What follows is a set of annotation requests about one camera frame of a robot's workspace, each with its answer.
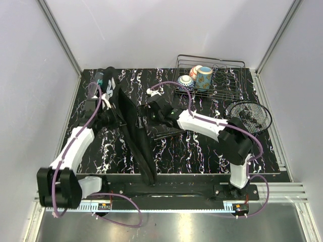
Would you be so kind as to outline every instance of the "blue patterned cup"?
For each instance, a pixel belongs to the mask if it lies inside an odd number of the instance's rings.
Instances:
[[[196,88],[209,89],[212,82],[212,69],[209,67],[200,67],[196,75]]]

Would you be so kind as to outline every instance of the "metal rod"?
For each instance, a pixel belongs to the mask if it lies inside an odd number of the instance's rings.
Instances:
[[[269,57],[271,56],[272,52],[274,51],[277,43],[281,39],[283,33],[289,26],[290,22],[292,21],[293,17],[295,16],[297,10],[299,9],[300,5],[302,4],[303,0],[294,0],[291,4],[290,8],[287,11],[286,16],[284,17],[276,35],[274,36],[269,48],[267,49],[266,53],[264,54],[259,66],[256,69],[257,74],[260,74],[263,70],[263,67],[266,65]]]
[[[79,64],[77,63],[71,49],[69,48],[52,12],[49,9],[49,6],[46,2],[46,0],[36,0],[40,6],[40,9],[44,13],[45,17],[48,20],[49,25],[51,26],[51,29],[53,30],[55,36],[57,37],[57,40],[61,44],[67,58],[72,64],[72,67],[74,68],[75,72],[77,73],[78,76],[81,76],[82,74],[82,69],[80,68]]]

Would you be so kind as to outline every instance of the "metal floor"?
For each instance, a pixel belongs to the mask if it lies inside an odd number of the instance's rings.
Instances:
[[[251,212],[260,208],[251,204]],[[109,218],[136,224],[137,214],[111,213]],[[96,220],[91,214],[70,212],[62,219],[46,212],[37,241],[306,241],[293,204],[268,204],[259,215],[248,218],[218,218],[211,214],[143,214],[139,229]]]

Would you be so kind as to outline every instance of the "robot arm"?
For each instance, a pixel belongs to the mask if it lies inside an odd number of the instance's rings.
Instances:
[[[148,99],[148,105],[157,121],[168,127],[190,130],[206,135],[219,142],[219,151],[230,162],[231,185],[238,189],[243,189],[247,185],[249,181],[247,160],[251,156],[253,142],[241,132],[219,125],[221,123],[229,124],[246,130],[239,119],[216,119],[197,113],[194,113],[195,117],[193,117],[188,110],[170,105],[157,91],[151,92],[148,89],[147,94],[151,95]],[[197,117],[213,121],[215,124],[197,119]]]
[[[94,81],[98,84],[102,82],[103,70],[98,70]],[[98,113],[92,121],[83,128],[90,117],[93,115],[98,98],[95,96],[97,87],[92,86],[89,91],[89,97],[85,102],[82,116],[78,120],[76,128],[73,128],[70,138],[59,156],[50,164],[48,168],[41,168],[37,173],[37,183],[40,204],[44,207],[52,206],[51,184],[55,170],[60,165],[58,178],[56,180],[56,203],[62,208],[77,208],[82,198],[86,198],[92,193],[99,192],[102,186],[102,179],[95,176],[87,176],[84,179],[77,180],[76,172],[82,157],[93,142],[98,131],[103,127],[115,128],[115,115],[111,109],[108,92],[102,95],[102,102]]]

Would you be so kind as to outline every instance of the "ceramic cup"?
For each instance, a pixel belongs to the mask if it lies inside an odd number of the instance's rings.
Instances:
[[[195,82],[194,80],[189,76],[189,75],[183,75],[183,76],[180,76],[177,80],[177,82],[179,84],[182,84],[184,87],[186,87],[187,89],[191,88],[191,87],[194,87],[195,85]],[[184,91],[183,88],[181,87],[178,87],[179,90],[181,91]]]
[[[196,81],[196,75],[197,75],[197,70],[201,68],[202,66],[195,66],[190,70],[190,77]]]
[[[200,67],[196,75],[196,88],[209,89],[211,86],[212,69],[209,67]]]

